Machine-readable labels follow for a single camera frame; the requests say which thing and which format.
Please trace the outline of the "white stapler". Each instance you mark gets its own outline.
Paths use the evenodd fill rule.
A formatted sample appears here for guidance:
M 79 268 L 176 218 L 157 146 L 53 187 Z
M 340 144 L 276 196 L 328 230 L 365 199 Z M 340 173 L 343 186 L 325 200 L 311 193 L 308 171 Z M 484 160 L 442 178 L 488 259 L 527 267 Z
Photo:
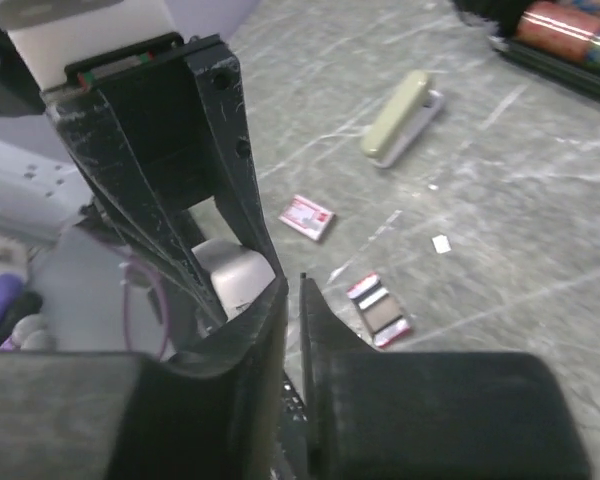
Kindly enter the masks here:
M 275 279 L 262 254 L 226 239 L 209 239 L 192 253 L 209 274 L 228 321 L 246 310 Z

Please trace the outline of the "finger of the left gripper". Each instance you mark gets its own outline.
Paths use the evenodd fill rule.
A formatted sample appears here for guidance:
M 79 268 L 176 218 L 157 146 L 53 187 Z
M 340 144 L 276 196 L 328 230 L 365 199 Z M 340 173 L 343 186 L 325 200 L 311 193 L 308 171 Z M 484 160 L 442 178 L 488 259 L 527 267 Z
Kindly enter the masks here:
M 213 200 L 240 243 L 278 265 L 262 211 L 237 56 L 218 35 L 168 33 L 80 60 L 48 117 L 109 224 L 213 320 L 189 208 Z

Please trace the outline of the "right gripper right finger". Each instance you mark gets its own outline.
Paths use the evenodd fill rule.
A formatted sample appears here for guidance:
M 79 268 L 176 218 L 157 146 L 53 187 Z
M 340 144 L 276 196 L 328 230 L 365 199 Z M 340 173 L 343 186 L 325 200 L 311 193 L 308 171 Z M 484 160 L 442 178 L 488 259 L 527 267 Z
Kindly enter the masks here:
M 300 283 L 315 479 L 589 479 L 562 389 L 516 351 L 381 353 Z

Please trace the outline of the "small silver staple strip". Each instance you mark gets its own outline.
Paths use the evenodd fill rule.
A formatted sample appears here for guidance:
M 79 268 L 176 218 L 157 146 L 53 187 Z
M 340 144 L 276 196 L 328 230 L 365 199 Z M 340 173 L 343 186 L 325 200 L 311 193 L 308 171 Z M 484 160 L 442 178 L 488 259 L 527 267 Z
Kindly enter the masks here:
M 445 235 L 437 235 L 433 237 L 432 244 L 438 254 L 446 254 L 452 250 L 450 241 Z

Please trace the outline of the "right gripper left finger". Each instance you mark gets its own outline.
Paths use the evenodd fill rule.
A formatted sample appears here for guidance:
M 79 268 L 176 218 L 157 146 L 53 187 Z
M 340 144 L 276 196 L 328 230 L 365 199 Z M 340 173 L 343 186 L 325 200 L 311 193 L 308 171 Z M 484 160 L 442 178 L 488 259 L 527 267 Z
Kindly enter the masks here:
M 288 285 L 172 362 L 0 352 L 0 479 L 266 479 Z

